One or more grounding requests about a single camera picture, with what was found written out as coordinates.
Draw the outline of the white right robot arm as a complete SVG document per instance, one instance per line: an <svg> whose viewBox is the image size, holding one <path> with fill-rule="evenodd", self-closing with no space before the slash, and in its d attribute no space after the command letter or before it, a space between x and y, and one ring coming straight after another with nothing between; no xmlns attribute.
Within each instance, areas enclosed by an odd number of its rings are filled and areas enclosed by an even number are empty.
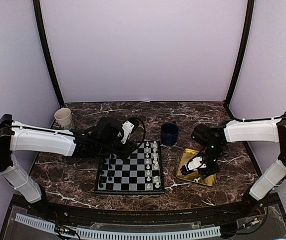
<svg viewBox="0 0 286 240"><path fill-rule="evenodd" d="M258 161L262 175L245 193L238 213L248 217L257 209L257 202L278 188L286 199L286 112L280 116L261 119L230 119L216 126L197 125L192 139L205 148L194 167L204 175L217 173L217 160L227 144L247 142L255 157L274 157Z"/></svg>

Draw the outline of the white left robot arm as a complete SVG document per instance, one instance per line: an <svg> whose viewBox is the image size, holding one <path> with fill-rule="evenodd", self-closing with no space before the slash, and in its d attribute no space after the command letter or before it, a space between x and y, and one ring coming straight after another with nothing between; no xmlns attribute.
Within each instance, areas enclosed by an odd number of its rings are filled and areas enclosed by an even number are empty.
<svg viewBox="0 0 286 240"><path fill-rule="evenodd" d="M10 114L0 119L0 174L33 206L43 218L53 214L46 194L17 162L14 152L53 153L74 158L95 158L116 154L127 158L137 146L129 137L142 121L131 117L121 122L102 117L95 126L84 131L47 129L14 121Z"/></svg>

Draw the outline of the black and white chessboard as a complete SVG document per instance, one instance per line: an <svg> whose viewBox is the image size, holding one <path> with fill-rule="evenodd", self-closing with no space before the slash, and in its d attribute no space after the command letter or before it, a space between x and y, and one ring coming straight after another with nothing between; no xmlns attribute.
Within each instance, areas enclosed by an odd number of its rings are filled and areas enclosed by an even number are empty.
<svg viewBox="0 0 286 240"><path fill-rule="evenodd" d="M125 160L118 158L115 154L111 154L105 158L101 158L96 178L95 193L107 195L162 195L165 193L164 173L161 158L161 145L157 142L157 157L153 157L153 141L145 141L135 150L130 157ZM153 159L158 159L159 168L154 169ZM158 181L153 180L153 170L159 171ZM155 188L155 183L160 183L159 188ZM150 184L151 188L147 189L146 185Z"/></svg>

